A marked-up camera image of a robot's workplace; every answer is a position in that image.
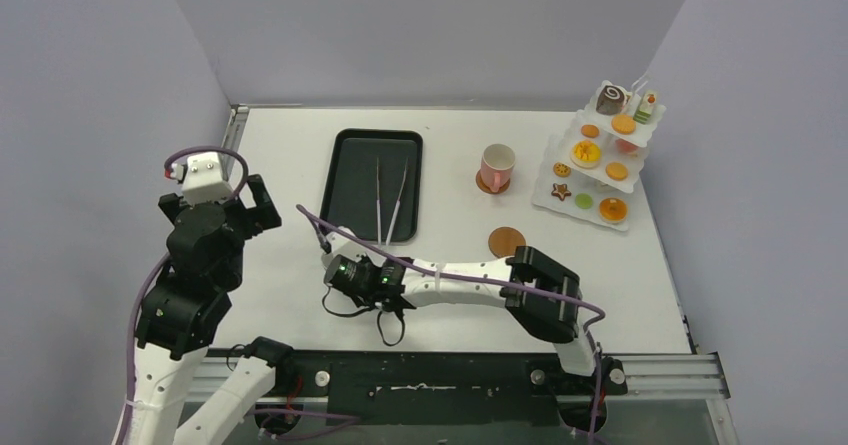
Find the chocolate swirl roll cake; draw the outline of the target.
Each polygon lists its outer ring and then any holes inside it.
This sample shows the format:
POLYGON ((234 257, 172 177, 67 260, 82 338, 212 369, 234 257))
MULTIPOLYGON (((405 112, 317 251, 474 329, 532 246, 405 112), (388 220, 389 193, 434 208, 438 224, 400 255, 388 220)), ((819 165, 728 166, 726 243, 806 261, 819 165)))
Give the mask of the chocolate swirl roll cake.
POLYGON ((614 116, 623 112, 630 95, 620 86, 603 85, 596 97, 595 110, 598 114, 614 116))

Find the black serving tray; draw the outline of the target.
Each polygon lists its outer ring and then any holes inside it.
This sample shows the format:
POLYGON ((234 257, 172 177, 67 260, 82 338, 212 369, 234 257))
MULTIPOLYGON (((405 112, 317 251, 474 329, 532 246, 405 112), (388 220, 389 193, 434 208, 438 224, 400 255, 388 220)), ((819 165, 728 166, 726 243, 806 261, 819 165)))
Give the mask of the black serving tray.
POLYGON ((423 138, 411 130, 344 129, 335 138, 320 217, 376 241, 376 159, 382 165, 383 227, 387 233, 405 160, 409 173, 391 244, 418 230, 423 138))

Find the small patterned orange cookie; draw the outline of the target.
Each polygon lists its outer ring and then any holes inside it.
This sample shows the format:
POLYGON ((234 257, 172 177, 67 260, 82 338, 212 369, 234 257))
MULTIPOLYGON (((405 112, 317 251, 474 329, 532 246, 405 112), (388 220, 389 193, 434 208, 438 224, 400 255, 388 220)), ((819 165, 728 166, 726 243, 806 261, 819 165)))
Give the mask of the small patterned orange cookie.
POLYGON ((571 175, 572 169, 562 162, 556 162, 552 166, 553 173, 560 178, 569 177, 571 175))

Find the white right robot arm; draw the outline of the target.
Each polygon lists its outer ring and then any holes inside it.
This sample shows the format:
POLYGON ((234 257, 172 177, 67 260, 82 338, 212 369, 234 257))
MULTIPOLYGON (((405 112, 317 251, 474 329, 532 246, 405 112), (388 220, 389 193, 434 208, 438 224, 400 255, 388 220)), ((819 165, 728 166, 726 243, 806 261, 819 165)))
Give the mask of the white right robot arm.
POLYGON ((489 262, 438 263, 341 253, 323 257, 325 284, 348 297, 359 313, 376 311, 402 319, 408 310, 432 305, 476 305, 507 311, 533 338, 551 344, 565 384, 586 392, 602 368, 580 316, 579 275, 541 251, 520 246, 514 255, 489 262))

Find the orange macaron sandwich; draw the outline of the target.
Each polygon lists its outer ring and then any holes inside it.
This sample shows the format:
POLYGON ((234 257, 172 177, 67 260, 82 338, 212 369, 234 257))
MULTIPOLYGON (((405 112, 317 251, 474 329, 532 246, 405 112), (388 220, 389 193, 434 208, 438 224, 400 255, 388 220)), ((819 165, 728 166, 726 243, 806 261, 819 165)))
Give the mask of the orange macaron sandwich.
POLYGON ((630 135, 637 128, 637 122, 632 116, 625 114, 617 114, 611 119, 612 129, 622 135, 630 135))

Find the pink strawberry cake slice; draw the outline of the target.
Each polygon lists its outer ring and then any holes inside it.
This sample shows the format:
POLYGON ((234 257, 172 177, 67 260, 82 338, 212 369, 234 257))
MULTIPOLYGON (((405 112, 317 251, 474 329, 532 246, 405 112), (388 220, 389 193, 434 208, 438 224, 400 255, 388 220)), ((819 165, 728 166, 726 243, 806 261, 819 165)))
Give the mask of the pink strawberry cake slice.
POLYGON ((634 155, 640 151, 640 147, 624 139, 616 139, 615 147, 620 154, 634 155))

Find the metal serving tongs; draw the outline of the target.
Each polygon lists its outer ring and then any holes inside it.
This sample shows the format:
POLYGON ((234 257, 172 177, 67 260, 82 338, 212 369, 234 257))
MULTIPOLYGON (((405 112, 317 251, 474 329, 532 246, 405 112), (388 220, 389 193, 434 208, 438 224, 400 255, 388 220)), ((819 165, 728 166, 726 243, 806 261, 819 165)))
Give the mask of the metal serving tongs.
POLYGON ((375 172, 375 206, 376 206, 376 244, 377 245, 386 245, 388 246, 391 243, 391 239, 394 234, 394 229, 397 223, 400 207, 402 204, 404 191, 407 182, 407 176, 409 173, 409 161, 405 160, 402 168, 402 175, 398 185, 397 194, 394 201, 394 207, 392 209, 392 214, 390 217, 387 233, 384 233, 383 227, 383 206, 382 206, 382 165, 381 160, 379 158, 376 159, 376 172, 375 172))

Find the yellow fruit tart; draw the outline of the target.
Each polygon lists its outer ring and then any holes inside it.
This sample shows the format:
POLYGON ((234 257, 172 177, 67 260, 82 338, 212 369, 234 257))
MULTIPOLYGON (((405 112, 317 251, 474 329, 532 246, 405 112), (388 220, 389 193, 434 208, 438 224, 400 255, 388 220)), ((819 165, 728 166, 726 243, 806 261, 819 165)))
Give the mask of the yellow fruit tart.
POLYGON ((580 168, 595 168, 600 164, 601 159, 601 148, 591 140, 579 141, 571 149, 571 160, 580 168))

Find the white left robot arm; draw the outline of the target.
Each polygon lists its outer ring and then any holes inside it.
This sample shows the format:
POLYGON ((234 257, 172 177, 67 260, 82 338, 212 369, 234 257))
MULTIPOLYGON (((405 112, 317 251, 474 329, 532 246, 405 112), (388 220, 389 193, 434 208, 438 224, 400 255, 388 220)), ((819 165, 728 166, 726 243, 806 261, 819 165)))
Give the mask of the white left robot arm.
POLYGON ((246 185, 251 207, 237 197, 199 204, 185 195, 159 199, 173 229, 131 333, 133 377, 118 444, 221 444, 260 398, 300 383, 292 347, 257 337, 241 348, 212 396, 180 420, 195 372, 231 309, 229 294, 242 283, 245 243, 282 224, 262 177, 250 175, 246 185))

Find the small orange biscuit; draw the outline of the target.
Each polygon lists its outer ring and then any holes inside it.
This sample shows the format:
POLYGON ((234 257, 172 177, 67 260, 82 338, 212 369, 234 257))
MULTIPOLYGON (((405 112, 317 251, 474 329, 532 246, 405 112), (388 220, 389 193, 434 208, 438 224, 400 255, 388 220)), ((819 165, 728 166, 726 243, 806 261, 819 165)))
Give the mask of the small orange biscuit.
POLYGON ((600 135, 600 129, 593 124, 585 124, 580 128, 580 132, 584 137, 597 138, 600 135))

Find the green round macaron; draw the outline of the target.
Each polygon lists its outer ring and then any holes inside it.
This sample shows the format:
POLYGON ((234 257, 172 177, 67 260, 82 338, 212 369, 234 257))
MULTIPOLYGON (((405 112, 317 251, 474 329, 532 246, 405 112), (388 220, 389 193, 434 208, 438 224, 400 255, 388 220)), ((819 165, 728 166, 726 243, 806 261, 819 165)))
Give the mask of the green round macaron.
POLYGON ((589 210, 594 205, 594 199, 587 193, 580 193, 574 197, 574 203, 581 210, 589 210))

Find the plain orange round cookie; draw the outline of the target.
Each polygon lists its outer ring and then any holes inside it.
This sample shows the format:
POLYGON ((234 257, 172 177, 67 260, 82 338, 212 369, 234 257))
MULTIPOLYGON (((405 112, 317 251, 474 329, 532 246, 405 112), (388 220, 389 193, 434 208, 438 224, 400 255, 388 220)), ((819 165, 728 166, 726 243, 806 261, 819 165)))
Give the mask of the plain orange round cookie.
POLYGON ((623 181, 630 175, 626 165, 620 162, 610 162, 605 167, 606 175, 614 181, 623 181))

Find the pink ceramic cup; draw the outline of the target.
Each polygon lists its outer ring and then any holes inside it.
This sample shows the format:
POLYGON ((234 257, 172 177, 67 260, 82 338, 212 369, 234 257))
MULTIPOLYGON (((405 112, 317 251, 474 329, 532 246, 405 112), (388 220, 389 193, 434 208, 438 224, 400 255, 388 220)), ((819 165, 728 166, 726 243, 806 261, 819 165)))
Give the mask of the pink ceramic cup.
POLYGON ((508 189, 516 163, 514 151, 504 144, 492 144, 483 151, 478 171, 478 185, 490 194, 508 189))

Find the green layered cake slice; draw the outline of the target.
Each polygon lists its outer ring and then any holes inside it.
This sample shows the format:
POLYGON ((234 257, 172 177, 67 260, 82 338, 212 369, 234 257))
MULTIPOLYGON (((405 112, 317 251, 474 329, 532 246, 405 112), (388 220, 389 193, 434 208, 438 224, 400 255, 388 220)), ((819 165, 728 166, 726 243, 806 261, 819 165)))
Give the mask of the green layered cake slice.
POLYGON ((639 124, 647 124, 654 114, 657 102, 658 93, 654 90, 647 90, 642 95, 633 114, 634 121, 639 124))

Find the brown star cookie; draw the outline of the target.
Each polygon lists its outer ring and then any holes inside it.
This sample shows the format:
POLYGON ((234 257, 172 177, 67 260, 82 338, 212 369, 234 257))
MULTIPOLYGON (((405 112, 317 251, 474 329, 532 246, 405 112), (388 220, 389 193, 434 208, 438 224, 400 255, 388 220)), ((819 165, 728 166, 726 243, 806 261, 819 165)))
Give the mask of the brown star cookie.
POLYGON ((551 195, 556 197, 559 201, 564 202, 567 198, 572 196, 572 192, 569 190, 567 184, 554 183, 552 185, 551 195))

